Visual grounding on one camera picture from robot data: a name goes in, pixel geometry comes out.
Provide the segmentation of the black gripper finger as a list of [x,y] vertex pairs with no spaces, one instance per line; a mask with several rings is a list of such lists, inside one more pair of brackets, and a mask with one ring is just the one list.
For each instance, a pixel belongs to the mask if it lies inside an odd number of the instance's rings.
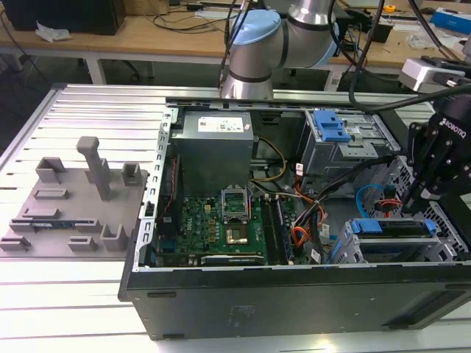
[[412,123],[408,128],[408,148],[406,162],[412,170],[414,180],[402,196],[402,212],[418,213],[424,204],[422,194],[428,186],[428,125]]
[[435,141],[423,158],[420,197],[426,200],[439,199],[439,188],[453,164],[453,141]]

